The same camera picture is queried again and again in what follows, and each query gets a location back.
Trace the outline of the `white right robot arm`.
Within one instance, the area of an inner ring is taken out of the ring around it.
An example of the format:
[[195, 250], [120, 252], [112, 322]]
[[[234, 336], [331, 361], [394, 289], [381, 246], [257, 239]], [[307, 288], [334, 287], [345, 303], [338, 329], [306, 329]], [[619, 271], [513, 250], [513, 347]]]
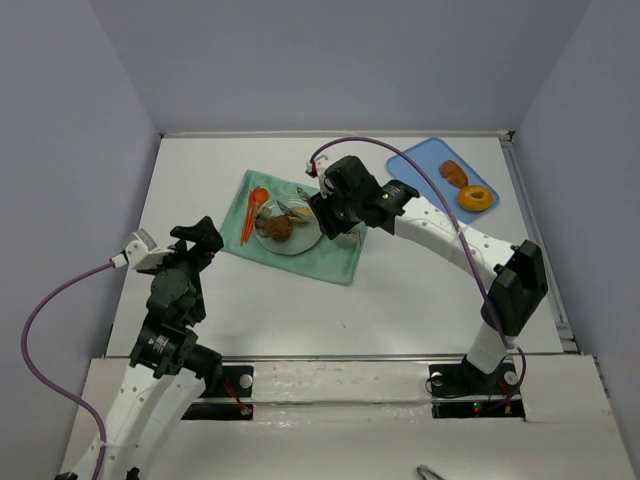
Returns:
[[453, 220], [399, 180], [381, 185], [356, 156], [311, 160], [306, 173], [319, 184], [309, 205], [328, 238], [359, 224], [380, 228], [428, 249], [476, 281], [483, 298], [481, 327], [463, 360], [444, 374], [441, 384], [451, 388], [454, 397], [480, 394], [546, 296], [540, 247], [530, 240], [519, 245], [497, 240]]

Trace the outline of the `steel serving tongs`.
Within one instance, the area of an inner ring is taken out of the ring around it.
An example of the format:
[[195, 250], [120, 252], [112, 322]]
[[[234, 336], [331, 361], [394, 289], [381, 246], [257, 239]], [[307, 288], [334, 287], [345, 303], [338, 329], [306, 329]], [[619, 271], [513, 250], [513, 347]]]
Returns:
[[283, 214], [286, 215], [290, 207], [306, 207], [308, 208], [313, 216], [316, 219], [315, 214], [311, 210], [308, 204], [309, 196], [306, 194], [304, 190], [297, 189], [292, 194], [282, 194], [279, 195], [275, 200], [276, 208]]

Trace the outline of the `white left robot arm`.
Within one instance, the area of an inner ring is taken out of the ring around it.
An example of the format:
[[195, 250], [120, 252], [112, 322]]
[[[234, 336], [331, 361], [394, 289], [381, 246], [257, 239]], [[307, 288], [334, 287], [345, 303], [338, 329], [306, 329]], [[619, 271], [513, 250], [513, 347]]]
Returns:
[[222, 357], [199, 345], [194, 327], [206, 317], [200, 274], [222, 236], [208, 216], [170, 235], [174, 244], [161, 248], [139, 229], [110, 260], [151, 276], [146, 315], [104, 428], [64, 479], [143, 478], [170, 428], [220, 379]]

